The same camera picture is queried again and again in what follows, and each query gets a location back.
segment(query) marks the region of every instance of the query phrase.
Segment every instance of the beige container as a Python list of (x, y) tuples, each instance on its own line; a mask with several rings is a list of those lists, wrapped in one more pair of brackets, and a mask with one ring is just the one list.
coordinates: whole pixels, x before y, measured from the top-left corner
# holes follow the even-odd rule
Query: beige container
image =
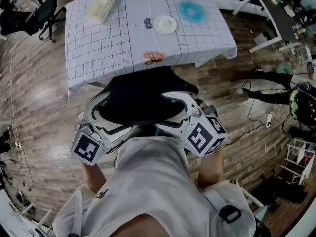
[(103, 24), (114, 1), (115, 0), (94, 0), (85, 11), (85, 18), (92, 24)]

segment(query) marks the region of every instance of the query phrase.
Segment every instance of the white tablecloth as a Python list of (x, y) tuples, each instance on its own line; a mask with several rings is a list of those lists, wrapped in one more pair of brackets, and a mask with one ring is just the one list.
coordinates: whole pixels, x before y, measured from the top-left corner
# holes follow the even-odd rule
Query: white tablecloth
[[(201, 24), (181, 18), (178, 4), (182, 1), (187, 0), (116, 0), (102, 25), (85, 21), (85, 10), (93, 0), (69, 3), (65, 33), (68, 97), (83, 84), (107, 83), (126, 73), (204, 63), (219, 54), (234, 58), (235, 41), (213, 0), (190, 0), (206, 11)], [(161, 34), (151, 28), (160, 15), (176, 19), (177, 30)]]

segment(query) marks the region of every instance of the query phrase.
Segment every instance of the white plate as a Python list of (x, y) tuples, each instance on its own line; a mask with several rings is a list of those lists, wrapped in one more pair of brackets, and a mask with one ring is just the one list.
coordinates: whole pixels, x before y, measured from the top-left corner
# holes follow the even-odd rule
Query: white plate
[(162, 15), (154, 19), (154, 29), (162, 34), (170, 34), (177, 29), (177, 22), (170, 16)]

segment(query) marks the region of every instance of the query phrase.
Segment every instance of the blue stain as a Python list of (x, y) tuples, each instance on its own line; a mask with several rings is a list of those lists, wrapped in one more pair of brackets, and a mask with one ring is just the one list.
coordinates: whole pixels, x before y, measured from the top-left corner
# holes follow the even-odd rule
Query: blue stain
[(182, 2), (178, 5), (179, 14), (190, 23), (199, 24), (205, 20), (203, 7), (191, 1)]

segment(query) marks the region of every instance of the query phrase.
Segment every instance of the white t-shirt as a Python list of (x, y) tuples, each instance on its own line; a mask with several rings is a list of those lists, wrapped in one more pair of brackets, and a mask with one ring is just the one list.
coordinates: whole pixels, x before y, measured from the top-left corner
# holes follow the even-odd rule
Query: white t-shirt
[[(79, 187), (83, 191), (81, 236), (108, 237), (141, 214), (158, 220), (171, 237), (253, 236), (255, 219), (239, 184), (224, 181), (201, 192), (190, 180), (187, 166), (177, 139), (128, 140), (118, 151), (116, 171), (97, 195)], [(212, 190), (241, 211), (234, 222), (237, 234), (209, 201)], [(71, 232), (75, 203), (72, 195), (56, 216), (53, 228), (57, 237), (68, 237)]]

